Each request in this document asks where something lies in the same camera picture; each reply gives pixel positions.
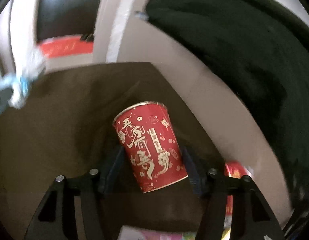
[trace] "dark green fabric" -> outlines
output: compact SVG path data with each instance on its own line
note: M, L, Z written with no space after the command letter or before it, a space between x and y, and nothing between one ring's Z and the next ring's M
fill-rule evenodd
M146 12L242 99L293 203L309 194L309 28L272 0L149 0Z

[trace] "brown surface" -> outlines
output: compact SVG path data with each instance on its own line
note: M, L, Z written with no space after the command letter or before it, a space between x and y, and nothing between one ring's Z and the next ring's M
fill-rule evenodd
M186 104L149 63L96 65L52 73L33 86L21 110L0 116L0 219L22 239L44 192L58 174L75 177L94 167L118 144L111 127L124 108L164 102L180 144L223 169L223 159ZM110 198L102 202L107 225L196 230L203 202L188 180L147 194L136 191L125 166Z

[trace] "red packaging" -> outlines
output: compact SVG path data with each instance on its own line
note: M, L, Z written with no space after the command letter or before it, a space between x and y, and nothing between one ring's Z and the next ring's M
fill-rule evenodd
M226 176L237 178L237 179L240 179L243 175L249 175L251 177L251 173L238 162L226 163L224 174ZM233 203L232 196L228 196L227 205L226 205L226 222L225 222L227 226L230 226L229 223L231 224L232 203Z
M133 105L117 115L113 126L143 192L166 187L188 176L163 104Z

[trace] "black panel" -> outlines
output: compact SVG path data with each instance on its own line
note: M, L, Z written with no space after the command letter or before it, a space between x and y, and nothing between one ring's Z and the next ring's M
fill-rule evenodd
M40 0L37 40L93 33L100 0Z

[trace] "plastic bag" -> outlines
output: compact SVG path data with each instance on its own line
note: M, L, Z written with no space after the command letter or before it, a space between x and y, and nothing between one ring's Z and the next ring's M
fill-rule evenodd
M20 109L24 106L29 95L33 81L44 73L46 68L45 58L38 48L29 50L26 61L23 65L16 66L16 73L6 74L0 80L0 91L12 88L13 94L8 105ZM5 110L7 104L0 104L0 114Z

